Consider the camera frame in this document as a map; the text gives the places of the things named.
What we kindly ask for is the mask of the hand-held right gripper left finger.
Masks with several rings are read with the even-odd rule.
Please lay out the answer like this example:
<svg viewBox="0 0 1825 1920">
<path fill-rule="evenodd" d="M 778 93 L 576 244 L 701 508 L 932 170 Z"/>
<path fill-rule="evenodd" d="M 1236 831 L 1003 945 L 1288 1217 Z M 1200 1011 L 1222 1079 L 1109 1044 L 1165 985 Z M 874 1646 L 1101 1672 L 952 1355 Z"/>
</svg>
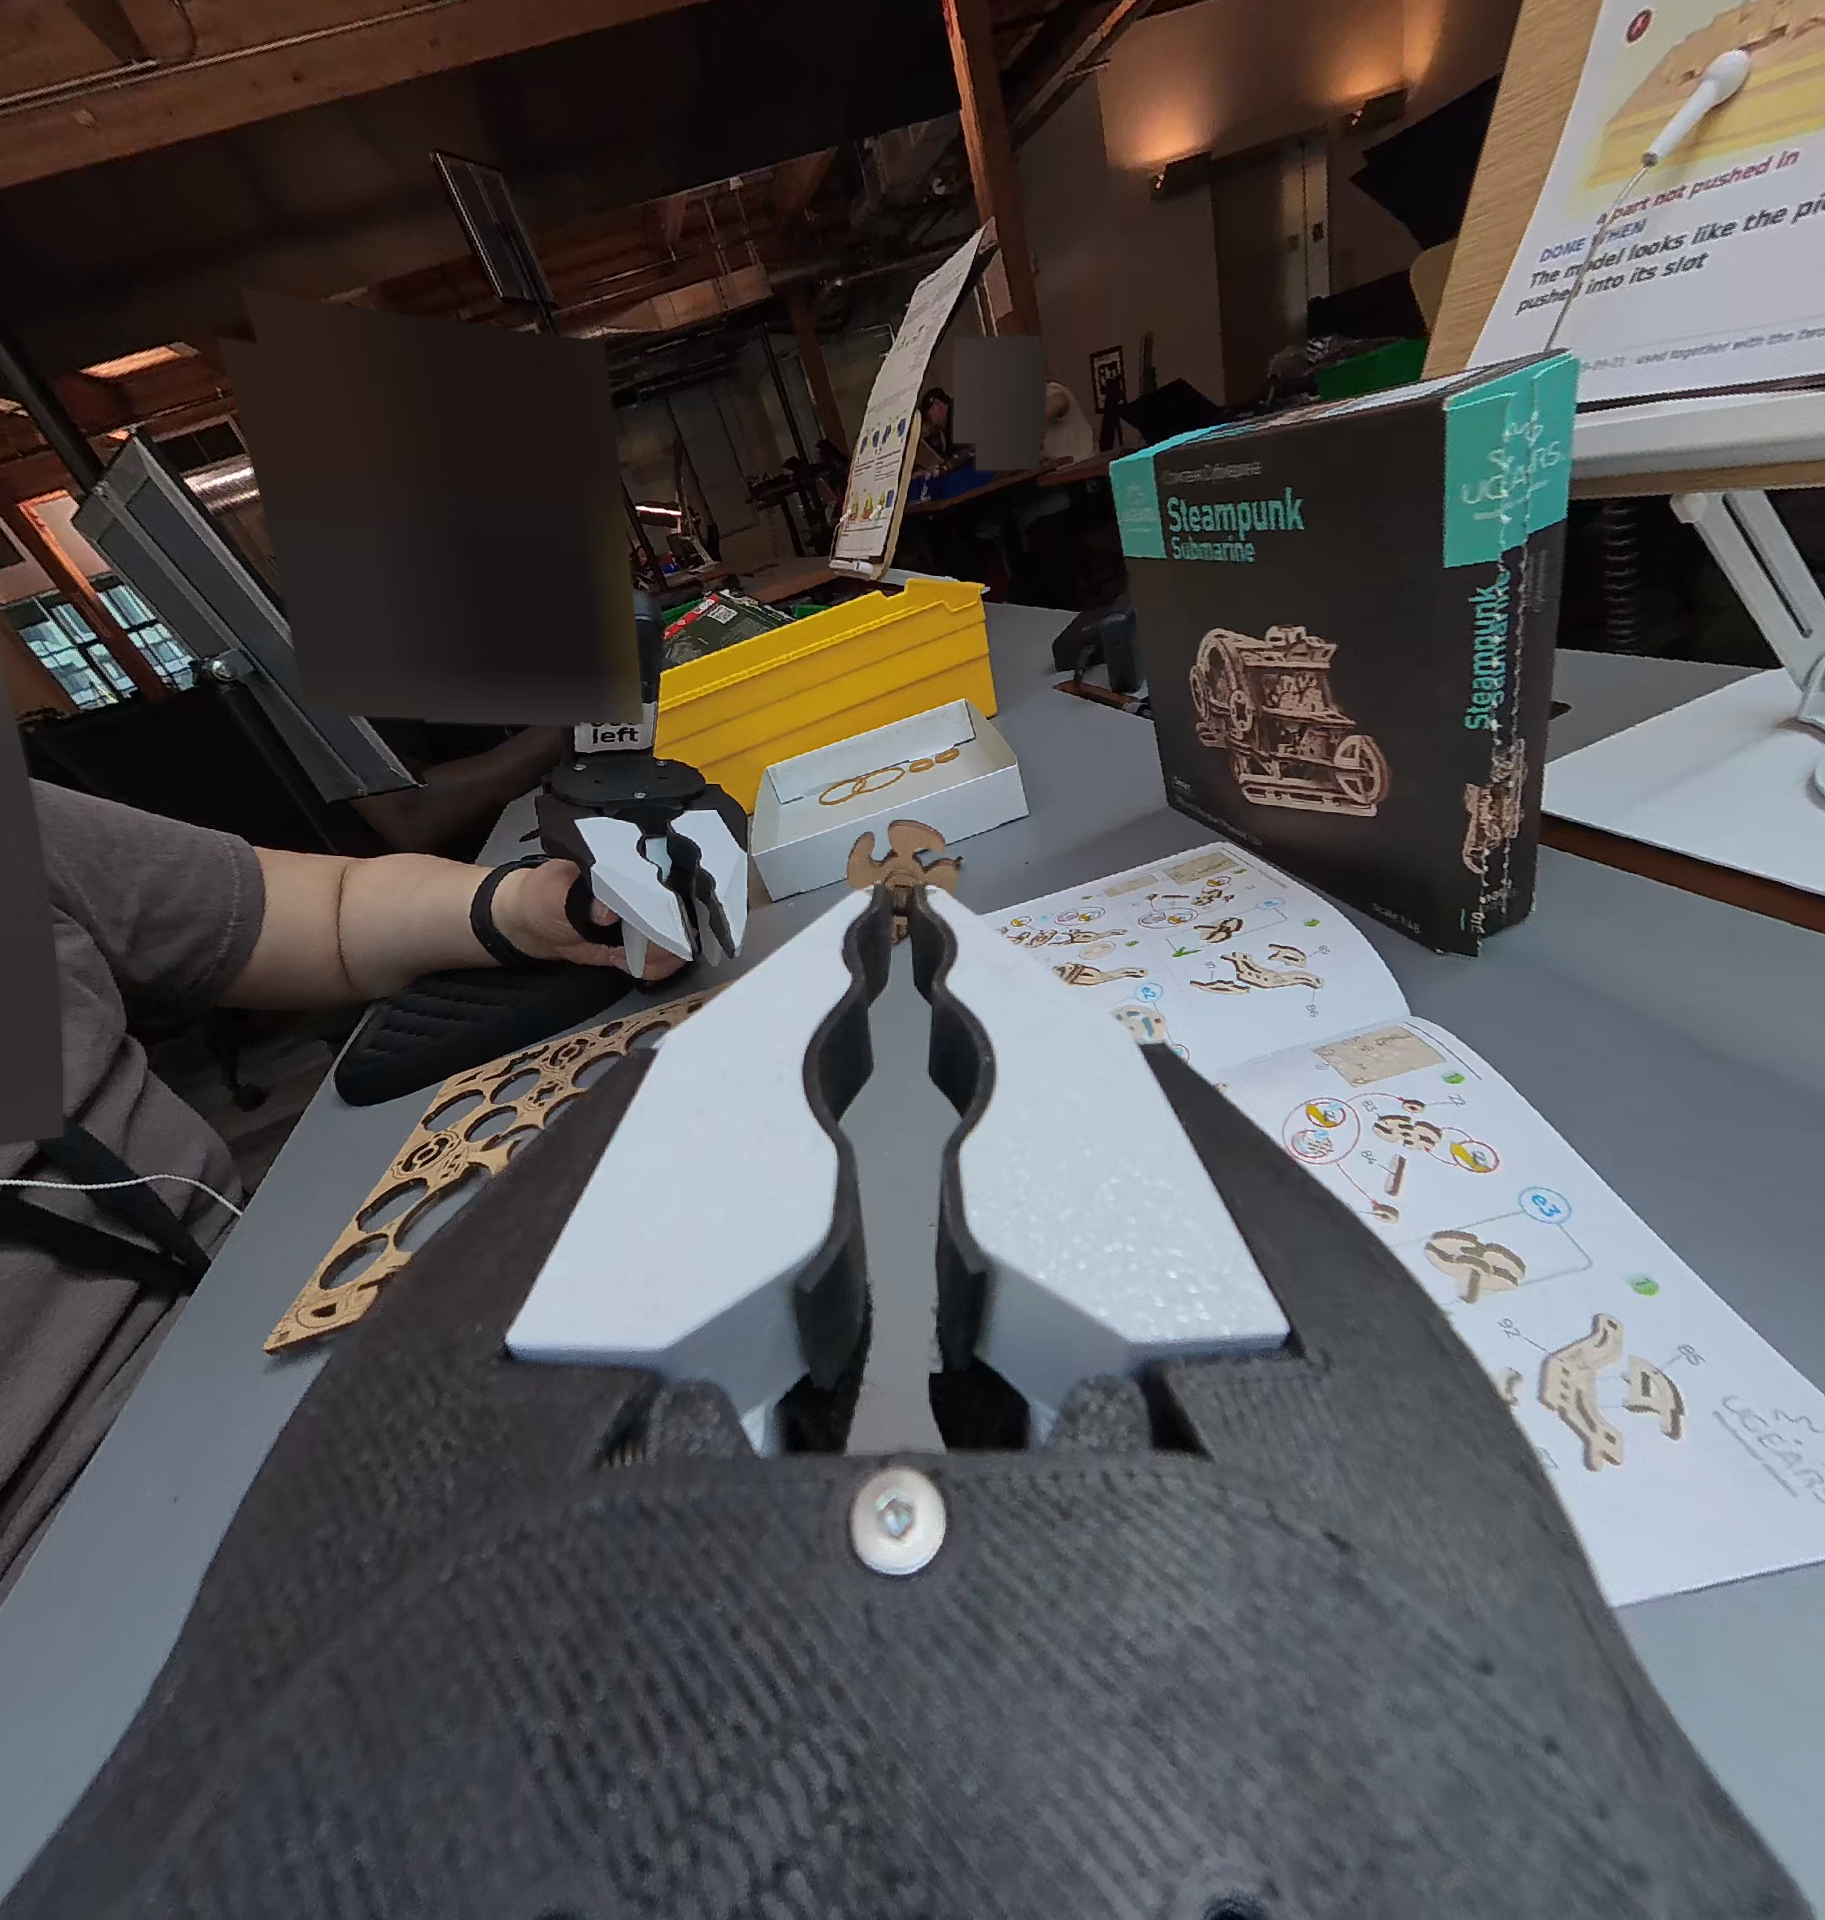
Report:
<svg viewBox="0 0 1825 1920">
<path fill-rule="evenodd" d="M 868 1286 L 839 1117 L 868 1079 L 891 897 L 846 893 L 654 1050 L 505 1331 L 521 1362 L 715 1382 L 757 1451 L 805 1378 L 862 1351 Z"/>
</svg>

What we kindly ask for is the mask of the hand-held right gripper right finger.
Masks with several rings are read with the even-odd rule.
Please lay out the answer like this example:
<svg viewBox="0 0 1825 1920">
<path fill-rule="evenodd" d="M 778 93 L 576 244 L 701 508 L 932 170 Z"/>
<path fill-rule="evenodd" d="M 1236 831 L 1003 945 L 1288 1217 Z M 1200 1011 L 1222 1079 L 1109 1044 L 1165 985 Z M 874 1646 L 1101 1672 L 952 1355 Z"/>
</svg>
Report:
<svg viewBox="0 0 1825 1920">
<path fill-rule="evenodd" d="M 943 893 L 910 901 L 940 1163 L 934 1338 L 1056 1412 L 1101 1374 L 1273 1355 L 1288 1322 L 1132 1042 Z"/>
</svg>

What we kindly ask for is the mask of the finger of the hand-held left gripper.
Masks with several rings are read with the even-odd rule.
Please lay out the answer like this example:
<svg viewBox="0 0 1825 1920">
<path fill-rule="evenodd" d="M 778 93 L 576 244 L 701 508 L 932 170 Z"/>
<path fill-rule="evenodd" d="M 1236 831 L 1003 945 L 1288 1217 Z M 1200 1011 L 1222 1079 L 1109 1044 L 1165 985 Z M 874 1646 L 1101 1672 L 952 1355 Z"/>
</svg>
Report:
<svg viewBox="0 0 1825 1920">
<path fill-rule="evenodd" d="M 589 897 L 614 914 L 627 962 L 644 962 L 654 948 L 692 962 L 695 934 L 687 901 L 662 875 L 658 858 L 644 854 L 643 831 L 599 813 L 574 820 L 574 831 L 589 858 Z"/>
<path fill-rule="evenodd" d="M 673 900 L 690 959 L 724 964 L 747 925 L 747 854 L 735 831 L 673 831 Z"/>
</svg>

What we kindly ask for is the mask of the small wooden propeller part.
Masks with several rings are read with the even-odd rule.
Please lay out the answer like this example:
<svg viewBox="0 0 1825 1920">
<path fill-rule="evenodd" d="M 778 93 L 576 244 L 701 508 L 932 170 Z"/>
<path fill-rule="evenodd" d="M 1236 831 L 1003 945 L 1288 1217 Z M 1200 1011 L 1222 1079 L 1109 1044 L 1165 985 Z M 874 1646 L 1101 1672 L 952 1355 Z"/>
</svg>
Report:
<svg viewBox="0 0 1825 1920">
<path fill-rule="evenodd" d="M 893 944 L 910 934 L 910 900 L 917 890 L 938 886 L 956 893 L 961 858 L 948 854 L 938 829 L 917 820 L 893 820 L 885 829 L 885 854 L 874 854 L 874 831 L 862 831 L 846 858 L 846 886 L 871 893 L 885 886 L 893 897 Z"/>
</svg>

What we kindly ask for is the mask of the plywood parts sheet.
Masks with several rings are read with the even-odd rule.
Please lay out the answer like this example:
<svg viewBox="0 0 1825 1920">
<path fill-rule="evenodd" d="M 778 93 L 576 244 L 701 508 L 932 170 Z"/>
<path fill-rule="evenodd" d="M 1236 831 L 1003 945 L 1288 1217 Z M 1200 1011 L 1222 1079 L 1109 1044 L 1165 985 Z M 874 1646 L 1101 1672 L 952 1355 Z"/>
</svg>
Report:
<svg viewBox="0 0 1825 1920">
<path fill-rule="evenodd" d="M 523 1044 L 440 1083 L 384 1176 L 270 1331 L 270 1355 L 357 1323 L 434 1228 L 581 1100 L 604 1063 L 644 1050 L 712 989 Z"/>
</svg>

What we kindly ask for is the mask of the black model kit box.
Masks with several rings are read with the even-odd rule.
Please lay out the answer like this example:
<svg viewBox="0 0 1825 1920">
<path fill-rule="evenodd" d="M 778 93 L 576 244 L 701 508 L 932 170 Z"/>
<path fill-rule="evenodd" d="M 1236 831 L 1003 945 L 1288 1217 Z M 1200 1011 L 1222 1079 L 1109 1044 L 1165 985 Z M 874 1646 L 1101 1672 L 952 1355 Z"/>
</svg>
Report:
<svg viewBox="0 0 1825 1920">
<path fill-rule="evenodd" d="M 1428 948 L 1520 925 L 1574 409 L 1554 350 L 1121 455 L 1169 805 Z"/>
</svg>

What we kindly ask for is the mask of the white cardboard tray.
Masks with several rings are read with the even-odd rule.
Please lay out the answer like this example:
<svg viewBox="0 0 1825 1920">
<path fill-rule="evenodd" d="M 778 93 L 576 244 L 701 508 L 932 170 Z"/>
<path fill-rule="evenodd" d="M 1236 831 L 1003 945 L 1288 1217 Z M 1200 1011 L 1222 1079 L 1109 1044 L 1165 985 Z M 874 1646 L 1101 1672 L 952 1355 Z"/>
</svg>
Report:
<svg viewBox="0 0 1825 1920">
<path fill-rule="evenodd" d="M 818 789 L 834 778 L 943 746 L 961 746 L 958 761 L 910 776 L 868 799 L 816 804 Z M 752 858 L 762 890 L 773 900 L 787 900 L 846 881 L 851 846 L 868 829 L 874 831 L 874 854 L 885 854 L 885 829 L 893 820 L 938 829 L 952 851 L 973 833 L 1025 820 L 1028 809 L 1015 749 L 987 714 L 958 698 L 765 766 L 757 781 Z"/>
</svg>

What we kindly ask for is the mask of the cluster of yellow rubber bands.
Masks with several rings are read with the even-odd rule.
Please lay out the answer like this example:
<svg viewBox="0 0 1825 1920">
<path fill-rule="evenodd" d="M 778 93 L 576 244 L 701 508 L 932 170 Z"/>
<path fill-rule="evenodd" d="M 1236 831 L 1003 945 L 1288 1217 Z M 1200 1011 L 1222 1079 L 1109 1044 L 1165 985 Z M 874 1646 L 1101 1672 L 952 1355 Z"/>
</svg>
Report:
<svg viewBox="0 0 1825 1920">
<path fill-rule="evenodd" d="M 828 781 L 824 789 L 818 789 L 816 804 L 818 805 L 845 805 L 854 799 L 868 799 L 871 795 L 881 795 L 886 789 L 893 789 L 897 781 L 906 781 L 910 776 L 925 776 L 934 772 L 938 766 L 948 766 L 952 761 L 958 761 L 961 746 L 943 746 L 938 753 L 923 753 L 923 756 L 899 756 L 893 762 L 874 766 L 862 776 L 845 776 Z"/>
</svg>

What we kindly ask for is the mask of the green printed box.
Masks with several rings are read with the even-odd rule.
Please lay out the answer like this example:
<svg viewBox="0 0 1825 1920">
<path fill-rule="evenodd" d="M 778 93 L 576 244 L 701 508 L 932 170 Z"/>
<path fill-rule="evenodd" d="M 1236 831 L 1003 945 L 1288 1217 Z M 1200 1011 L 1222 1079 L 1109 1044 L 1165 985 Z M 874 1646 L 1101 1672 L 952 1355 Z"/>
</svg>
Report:
<svg viewBox="0 0 1825 1920">
<path fill-rule="evenodd" d="M 770 609 L 740 588 L 715 588 L 668 620 L 662 636 L 662 666 L 695 664 L 740 643 L 787 627 L 791 614 Z"/>
</svg>

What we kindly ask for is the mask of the yellow plastic bin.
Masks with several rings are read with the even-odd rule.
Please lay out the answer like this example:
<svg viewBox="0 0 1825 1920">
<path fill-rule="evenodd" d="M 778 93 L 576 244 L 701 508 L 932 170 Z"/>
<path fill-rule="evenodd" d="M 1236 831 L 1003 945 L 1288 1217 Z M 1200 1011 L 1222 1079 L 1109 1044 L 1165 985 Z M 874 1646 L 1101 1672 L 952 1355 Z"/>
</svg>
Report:
<svg viewBox="0 0 1825 1920">
<path fill-rule="evenodd" d="M 765 766 L 951 700 L 998 707 L 985 586 L 917 578 L 668 666 L 654 753 L 755 805 Z"/>
</svg>

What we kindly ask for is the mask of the grey monitor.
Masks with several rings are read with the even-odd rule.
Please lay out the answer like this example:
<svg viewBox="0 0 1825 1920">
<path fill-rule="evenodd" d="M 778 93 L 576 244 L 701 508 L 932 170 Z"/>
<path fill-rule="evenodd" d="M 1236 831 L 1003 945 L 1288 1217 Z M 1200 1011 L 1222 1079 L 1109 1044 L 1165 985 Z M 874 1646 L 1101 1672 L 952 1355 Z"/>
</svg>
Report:
<svg viewBox="0 0 1825 1920">
<path fill-rule="evenodd" d="M 83 492 L 73 527 L 216 683 L 254 700 L 324 804 L 417 789 L 362 715 L 304 700 L 286 611 L 143 430 Z"/>
</svg>

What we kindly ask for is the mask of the white instruction booklet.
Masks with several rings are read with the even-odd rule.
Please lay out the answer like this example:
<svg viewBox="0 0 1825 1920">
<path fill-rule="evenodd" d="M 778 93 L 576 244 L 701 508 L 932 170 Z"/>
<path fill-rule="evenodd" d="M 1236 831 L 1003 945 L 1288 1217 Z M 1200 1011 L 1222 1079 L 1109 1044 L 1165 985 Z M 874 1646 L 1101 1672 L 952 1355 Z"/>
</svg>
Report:
<svg viewBox="0 0 1825 1920">
<path fill-rule="evenodd" d="M 991 910 L 1355 1217 L 1475 1351 L 1611 1604 L 1825 1562 L 1825 1148 L 1580 989 L 1502 985 L 1229 844 Z"/>
</svg>

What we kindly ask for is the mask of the green plastic bin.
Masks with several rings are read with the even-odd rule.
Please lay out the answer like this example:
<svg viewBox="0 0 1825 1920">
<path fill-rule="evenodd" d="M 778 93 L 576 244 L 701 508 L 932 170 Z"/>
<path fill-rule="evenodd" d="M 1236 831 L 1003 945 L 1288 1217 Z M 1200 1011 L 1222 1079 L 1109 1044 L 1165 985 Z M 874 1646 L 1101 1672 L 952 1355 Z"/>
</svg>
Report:
<svg viewBox="0 0 1825 1920">
<path fill-rule="evenodd" d="M 1380 390 L 1396 390 L 1404 384 L 1422 382 L 1428 359 L 1428 337 L 1400 337 L 1400 340 L 1350 340 L 1360 347 L 1341 359 L 1331 359 L 1312 376 L 1315 400 L 1350 400 L 1372 397 Z"/>
</svg>

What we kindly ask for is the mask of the hanging metal frame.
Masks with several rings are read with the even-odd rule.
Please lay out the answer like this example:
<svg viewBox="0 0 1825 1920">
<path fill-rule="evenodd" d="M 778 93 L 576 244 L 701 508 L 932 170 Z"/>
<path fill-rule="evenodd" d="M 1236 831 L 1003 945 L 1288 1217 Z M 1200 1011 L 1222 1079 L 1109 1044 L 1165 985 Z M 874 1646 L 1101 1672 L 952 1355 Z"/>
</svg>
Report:
<svg viewBox="0 0 1825 1920">
<path fill-rule="evenodd" d="M 492 163 L 440 148 L 430 152 L 430 163 L 492 296 L 530 309 L 543 331 L 558 335 L 555 293 L 516 208 L 505 174 Z"/>
</svg>

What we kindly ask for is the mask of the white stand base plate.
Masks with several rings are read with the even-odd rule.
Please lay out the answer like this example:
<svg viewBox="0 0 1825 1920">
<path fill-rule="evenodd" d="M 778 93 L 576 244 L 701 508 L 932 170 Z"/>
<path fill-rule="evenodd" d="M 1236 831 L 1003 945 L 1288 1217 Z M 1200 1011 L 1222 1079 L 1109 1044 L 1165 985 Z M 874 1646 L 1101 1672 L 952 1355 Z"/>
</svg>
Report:
<svg viewBox="0 0 1825 1920">
<path fill-rule="evenodd" d="M 1825 729 L 1778 666 L 1560 650 L 1541 839 L 1825 934 Z"/>
</svg>

